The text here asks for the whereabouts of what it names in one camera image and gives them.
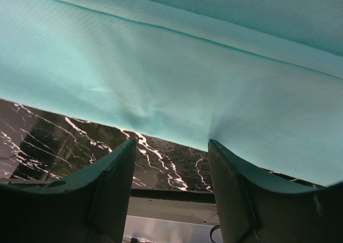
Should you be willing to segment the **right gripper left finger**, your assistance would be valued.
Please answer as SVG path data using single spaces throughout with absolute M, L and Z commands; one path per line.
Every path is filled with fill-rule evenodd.
M 121 242 L 136 159 L 128 140 L 43 187 L 1 185 L 1 242 Z

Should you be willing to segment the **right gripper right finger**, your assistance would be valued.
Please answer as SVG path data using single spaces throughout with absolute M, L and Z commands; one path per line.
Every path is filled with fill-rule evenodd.
M 208 159 L 224 242 L 342 242 L 342 183 L 288 181 L 215 140 Z

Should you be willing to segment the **teal t shirt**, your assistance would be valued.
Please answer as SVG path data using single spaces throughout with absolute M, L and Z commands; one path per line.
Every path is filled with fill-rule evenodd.
M 342 0 L 1 0 L 1 98 L 342 180 Z

